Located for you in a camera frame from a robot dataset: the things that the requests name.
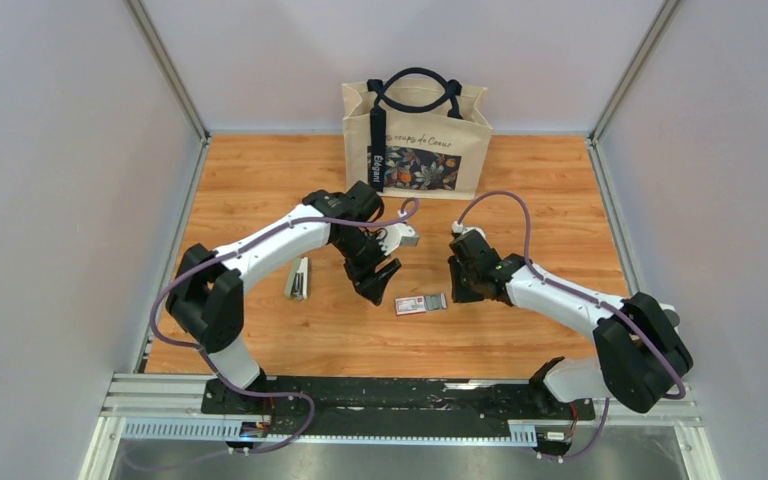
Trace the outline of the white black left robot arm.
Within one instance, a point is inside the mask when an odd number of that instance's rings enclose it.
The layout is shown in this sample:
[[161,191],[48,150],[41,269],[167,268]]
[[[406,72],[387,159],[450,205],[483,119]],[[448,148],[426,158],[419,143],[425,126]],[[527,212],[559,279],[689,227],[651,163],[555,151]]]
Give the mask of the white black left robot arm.
[[383,301],[390,279],[401,266],[394,252],[414,246],[418,232],[408,224],[418,201],[410,198],[397,218],[382,221],[383,200],[371,186],[356,182],[347,192],[317,190],[288,214],[258,232],[228,245],[189,247],[175,279],[155,304],[165,307],[190,335],[186,347],[203,355],[227,385],[227,401],[239,413],[254,414],[264,405],[263,372],[243,340],[244,297],[282,266],[332,245],[361,297]]

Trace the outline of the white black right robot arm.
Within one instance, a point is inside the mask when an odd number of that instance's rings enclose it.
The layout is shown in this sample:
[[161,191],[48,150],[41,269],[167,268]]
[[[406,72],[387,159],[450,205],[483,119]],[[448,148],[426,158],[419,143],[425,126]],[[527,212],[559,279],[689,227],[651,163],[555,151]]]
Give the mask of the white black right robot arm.
[[643,292],[623,298],[582,287],[520,254],[502,257],[479,228],[456,230],[449,247],[454,302],[490,300],[537,312],[594,345],[592,357],[556,357],[532,375],[530,403],[539,416],[553,419],[571,402],[598,397],[647,413],[664,398],[685,395],[681,383],[694,360],[674,306]]

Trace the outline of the small grey-green stapler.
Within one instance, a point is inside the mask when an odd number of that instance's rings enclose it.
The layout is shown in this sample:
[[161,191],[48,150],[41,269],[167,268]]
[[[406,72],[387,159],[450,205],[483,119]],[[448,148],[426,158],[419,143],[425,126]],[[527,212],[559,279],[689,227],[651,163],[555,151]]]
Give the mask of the small grey-green stapler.
[[284,296],[291,300],[306,300],[310,291],[309,277],[309,258],[299,257],[292,260],[285,283]]

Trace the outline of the red white staple box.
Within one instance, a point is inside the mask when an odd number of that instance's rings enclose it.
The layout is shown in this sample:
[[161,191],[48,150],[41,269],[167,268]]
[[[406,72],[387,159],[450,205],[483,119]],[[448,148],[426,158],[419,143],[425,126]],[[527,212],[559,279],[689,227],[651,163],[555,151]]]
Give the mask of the red white staple box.
[[429,313],[447,308],[448,302],[443,293],[401,297],[395,300],[397,316]]

